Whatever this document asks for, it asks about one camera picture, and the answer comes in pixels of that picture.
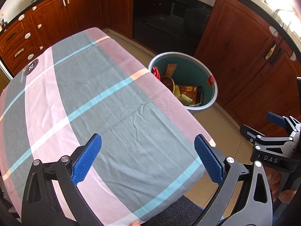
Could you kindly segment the right hand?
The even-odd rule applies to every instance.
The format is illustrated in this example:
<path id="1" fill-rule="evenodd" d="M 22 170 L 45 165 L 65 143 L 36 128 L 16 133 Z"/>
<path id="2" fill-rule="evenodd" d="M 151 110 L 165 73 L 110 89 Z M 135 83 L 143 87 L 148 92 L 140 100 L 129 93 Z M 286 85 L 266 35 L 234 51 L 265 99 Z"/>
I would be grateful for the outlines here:
<path id="1" fill-rule="evenodd" d="M 279 192 L 281 173 L 275 169 L 264 167 L 273 202 L 279 199 L 282 203 L 290 204 L 296 194 L 296 190 L 285 190 Z"/>

